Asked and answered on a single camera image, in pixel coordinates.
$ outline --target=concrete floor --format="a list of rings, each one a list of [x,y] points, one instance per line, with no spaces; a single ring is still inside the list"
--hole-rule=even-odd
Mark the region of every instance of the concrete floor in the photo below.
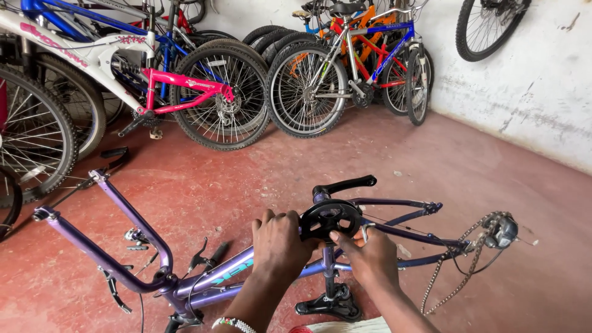
[[[311,189],[374,174],[378,184],[341,193],[359,196],[441,201],[436,215],[411,223],[440,237],[457,238],[483,215],[508,210],[522,226],[516,242],[483,273],[429,318],[443,332],[589,332],[592,296],[589,199],[592,178],[470,127],[430,114],[422,127],[404,117],[371,107],[350,109],[339,125],[317,139],[295,139],[273,125],[255,145],[236,152],[214,152],[189,140],[174,123],[163,126],[163,140],[138,130],[124,140],[107,134],[103,148],[129,145],[134,159],[112,183],[168,242],[175,271],[182,274],[208,236],[211,255],[232,241],[229,258],[251,244],[250,221],[263,209],[276,212],[311,205]],[[76,173],[104,163],[91,159]],[[112,301],[94,262],[45,223],[26,220],[0,244],[0,331],[139,332],[138,296],[120,287],[134,309],[126,315]],[[409,211],[367,207],[389,218]],[[59,206],[62,216],[123,264],[143,265],[152,254],[126,250],[122,239],[131,223],[98,187],[80,191]],[[435,254],[435,246],[401,240],[412,257]],[[494,254],[484,251],[480,265]],[[471,257],[461,259],[467,268]],[[150,280],[156,267],[141,274]],[[433,265],[401,272],[401,285],[420,304]],[[243,280],[248,272],[234,278]],[[447,262],[428,305],[451,292],[463,276]],[[364,318],[379,315],[353,277],[342,274],[363,307]],[[331,321],[328,316],[298,316],[294,305],[324,290],[321,276],[298,280],[278,307],[269,332]],[[203,308],[208,332],[228,302]],[[144,298],[146,332],[163,332],[171,310],[163,299]]]

